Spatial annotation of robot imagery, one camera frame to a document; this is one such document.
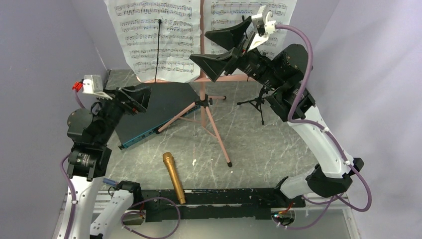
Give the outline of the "sheet music page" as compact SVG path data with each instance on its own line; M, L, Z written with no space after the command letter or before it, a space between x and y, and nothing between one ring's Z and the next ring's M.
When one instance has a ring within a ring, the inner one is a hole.
M271 20L276 24L290 23L297 0L205 0L203 4L204 31L219 30L241 23L242 16L246 19L255 15L263 5L272 13ZM269 39L258 46L262 55L273 59L280 51L287 32L277 29ZM204 53L222 54L228 50L218 46L205 37Z
M125 60L141 82L188 83L200 76L199 0L106 0Z

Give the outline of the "pink music stand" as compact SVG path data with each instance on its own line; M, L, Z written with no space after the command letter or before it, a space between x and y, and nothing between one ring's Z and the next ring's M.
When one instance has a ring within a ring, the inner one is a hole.
M224 147L223 141L221 139L221 136L218 132L215 121L209 109L209 106L212 105L213 100L218 100L218 99L226 100L226 96L209 96L206 94L206 82L209 82L210 79L205 76L204 72L201 72L200 76L197 79L195 79L195 81L200 83L200 91L199 91L198 98L195 101L193 101L189 106L187 106L185 109L180 111L177 115L175 115L173 118L171 118L169 121L153 129L153 132L156 134L160 134L166 128L168 128L172 123L174 123L176 120L187 120L187 121L199 123L209 135L217 139L221 147L221 150L225 156L228 167L232 167L232 163L229 159L229 156ZM185 116L188 113L193 112L194 109L201 110L200 121L185 118Z

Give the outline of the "black microphone stand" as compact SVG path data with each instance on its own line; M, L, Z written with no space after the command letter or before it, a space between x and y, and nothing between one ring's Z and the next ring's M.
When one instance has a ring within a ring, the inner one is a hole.
M269 93L269 90L265 86L262 86L262 88L260 89L259 95L257 97L255 97L252 100L237 102L236 104L238 106L242 104L247 104L247 103L251 104L260 113L261 124L264 125L265 121L263 119L262 105L265 104L264 94L267 94L267 93Z

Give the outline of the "gold microphone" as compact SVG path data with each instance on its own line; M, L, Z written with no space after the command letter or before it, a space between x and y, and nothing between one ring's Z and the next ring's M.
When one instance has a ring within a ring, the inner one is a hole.
M168 173L169 173L170 179L172 181L172 185L173 185L174 190L176 192L176 196L178 198L179 203L181 205L186 204L186 196L185 196L185 193L184 193L182 183L181 183L180 178L179 178L179 174L178 174L177 169L176 169L176 164L175 164L175 160L174 160L172 153L165 152L163 154L163 163L165 164L165 166L168 170Z

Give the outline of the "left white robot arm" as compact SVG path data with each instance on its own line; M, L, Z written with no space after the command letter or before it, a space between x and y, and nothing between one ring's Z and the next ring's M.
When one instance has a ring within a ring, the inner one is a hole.
M106 174L112 150L107 143L124 115L144 113L151 95L150 87L141 85L105 90L97 100L100 109L79 108L67 119L67 136L73 146L60 167L68 184L59 239L104 239L127 209L142 205L139 183L121 181L96 221L92 221L95 201Z

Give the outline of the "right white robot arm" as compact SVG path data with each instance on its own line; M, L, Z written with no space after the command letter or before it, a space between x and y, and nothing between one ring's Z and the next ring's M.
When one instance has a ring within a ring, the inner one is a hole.
M270 59L257 48L278 29L296 33L303 44L291 44ZM302 138L317 159L312 170L279 182L274 193L276 204L285 207L295 197L308 193L329 198L346 192L352 176L362 169L364 162L340 146L306 89L313 68L313 49L307 36L295 27L255 15L235 26L208 31L205 37L226 52L193 54L190 59L211 81L240 70L260 83L266 90L265 101Z

